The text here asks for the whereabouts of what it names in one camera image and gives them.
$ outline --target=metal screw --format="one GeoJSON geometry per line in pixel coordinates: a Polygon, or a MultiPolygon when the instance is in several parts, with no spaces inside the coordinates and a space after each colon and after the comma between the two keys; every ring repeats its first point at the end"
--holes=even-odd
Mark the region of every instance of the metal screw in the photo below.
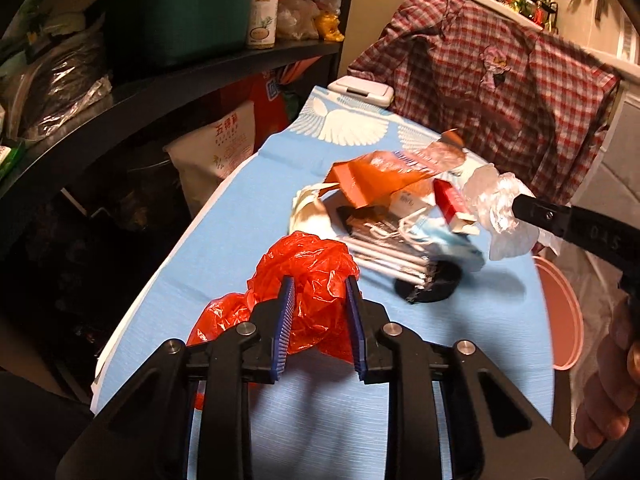
{"type": "Polygon", "coordinates": [[[382,327],[382,330],[384,330],[387,335],[396,336],[402,333],[402,326],[398,325],[398,323],[387,323],[382,327]]]}
{"type": "Polygon", "coordinates": [[[177,354],[180,351],[180,345],[173,339],[169,339],[166,343],[169,354],[177,354]]]}
{"type": "Polygon", "coordinates": [[[456,345],[458,352],[463,355],[471,355],[476,351],[476,345],[474,345],[471,341],[458,341],[456,345]]]}
{"type": "Polygon", "coordinates": [[[255,325],[249,321],[245,321],[236,326],[236,332],[240,335],[251,335],[255,332],[255,325]]]}

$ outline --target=blue surgical mask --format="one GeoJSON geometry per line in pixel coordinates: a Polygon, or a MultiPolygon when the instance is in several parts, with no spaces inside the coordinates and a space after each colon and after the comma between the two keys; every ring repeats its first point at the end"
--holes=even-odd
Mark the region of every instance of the blue surgical mask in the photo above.
{"type": "Polygon", "coordinates": [[[446,260],[468,272],[478,272],[484,267],[482,251],[465,235],[440,227],[434,219],[421,216],[409,230],[411,238],[424,250],[431,260],[446,260]]]}

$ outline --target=white bird pattern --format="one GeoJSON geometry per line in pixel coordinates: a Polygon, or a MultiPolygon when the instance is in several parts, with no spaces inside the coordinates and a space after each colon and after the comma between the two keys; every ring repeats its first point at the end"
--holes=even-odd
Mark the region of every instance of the white bird pattern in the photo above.
{"type": "Polygon", "coordinates": [[[364,146],[382,139],[388,126],[379,116],[346,109],[329,111],[321,98],[312,97],[289,129],[340,146],[364,146]]]}
{"type": "Polygon", "coordinates": [[[340,146],[368,146],[386,135],[390,123],[398,125],[398,137],[406,150],[418,150],[433,142],[420,126],[397,114],[320,88],[312,91],[289,130],[340,146]],[[329,111],[325,100],[341,108],[329,111]]]}

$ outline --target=white container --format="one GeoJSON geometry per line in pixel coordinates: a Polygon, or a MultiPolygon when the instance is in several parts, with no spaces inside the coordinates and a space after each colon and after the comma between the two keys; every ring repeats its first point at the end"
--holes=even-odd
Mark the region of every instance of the white container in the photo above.
{"type": "Polygon", "coordinates": [[[351,75],[346,75],[331,83],[329,90],[381,108],[388,108],[394,100],[394,89],[391,86],[351,75]]]}
{"type": "Polygon", "coordinates": [[[246,32],[248,48],[271,48],[276,43],[278,0],[251,0],[249,27],[246,32]]]}

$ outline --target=orange plastic bag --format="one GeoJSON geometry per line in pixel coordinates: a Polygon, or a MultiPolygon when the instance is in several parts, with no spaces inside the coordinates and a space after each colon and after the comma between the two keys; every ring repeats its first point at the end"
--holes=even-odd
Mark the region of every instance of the orange plastic bag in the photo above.
{"type": "Polygon", "coordinates": [[[461,166],[465,153],[457,146],[432,142],[421,150],[376,151],[347,162],[336,162],[325,182],[339,184],[347,200],[356,207],[388,205],[392,193],[419,180],[461,166]]]}
{"type": "Polygon", "coordinates": [[[283,276],[296,284],[296,310],[287,353],[318,346],[353,362],[344,315],[344,285],[360,271],[345,244],[296,231],[278,240],[262,257],[245,294],[232,292],[211,301],[193,327],[187,344],[210,341],[227,328],[248,321],[256,303],[278,296],[283,276]]]}

